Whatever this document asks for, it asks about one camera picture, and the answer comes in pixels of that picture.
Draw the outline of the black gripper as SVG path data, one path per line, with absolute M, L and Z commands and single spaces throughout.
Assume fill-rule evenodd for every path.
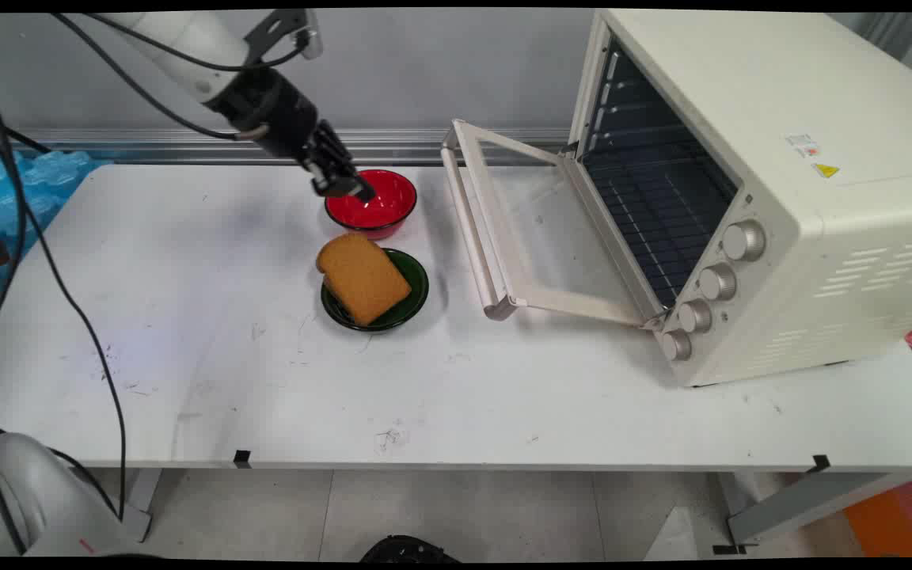
M 375 188 L 352 164 L 352 156 L 317 108 L 279 70 L 246 70 L 209 100 L 239 132 L 265 127 L 254 143 L 273 158 L 289 158 L 312 174 L 320 197 L 354 197 L 363 204 Z

